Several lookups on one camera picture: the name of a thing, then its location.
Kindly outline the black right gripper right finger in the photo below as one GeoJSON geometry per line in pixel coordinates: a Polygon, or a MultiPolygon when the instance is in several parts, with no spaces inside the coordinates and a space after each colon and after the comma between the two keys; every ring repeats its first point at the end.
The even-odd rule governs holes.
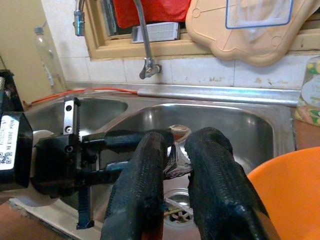
{"type": "Polygon", "coordinates": [[[188,192],[203,240],[278,240],[280,236],[231,142],[218,129],[193,132],[184,148],[191,161],[188,192]]]}

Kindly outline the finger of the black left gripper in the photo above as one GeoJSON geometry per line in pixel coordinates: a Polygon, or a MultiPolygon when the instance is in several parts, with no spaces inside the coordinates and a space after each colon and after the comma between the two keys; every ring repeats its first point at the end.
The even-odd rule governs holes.
{"type": "Polygon", "coordinates": [[[129,165],[129,161],[111,162],[98,171],[99,184],[114,184],[121,172],[129,165]]]}
{"type": "Polygon", "coordinates": [[[149,133],[160,134],[164,138],[167,147],[174,143],[173,134],[166,129],[146,131],[120,129],[85,135],[82,137],[82,147],[97,152],[104,150],[111,150],[115,153],[131,152],[136,149],[139,142],[149,133]]]}

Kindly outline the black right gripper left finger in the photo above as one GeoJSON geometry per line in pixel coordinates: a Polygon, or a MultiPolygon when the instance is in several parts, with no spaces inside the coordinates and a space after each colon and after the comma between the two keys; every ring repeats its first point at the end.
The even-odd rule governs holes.
{"type": "Polygon", "coordinates": [[[103,240],[160,240],[164,225],[164,168],[169,131],[146,132],[112,187],[101,229],[103,240]]]}

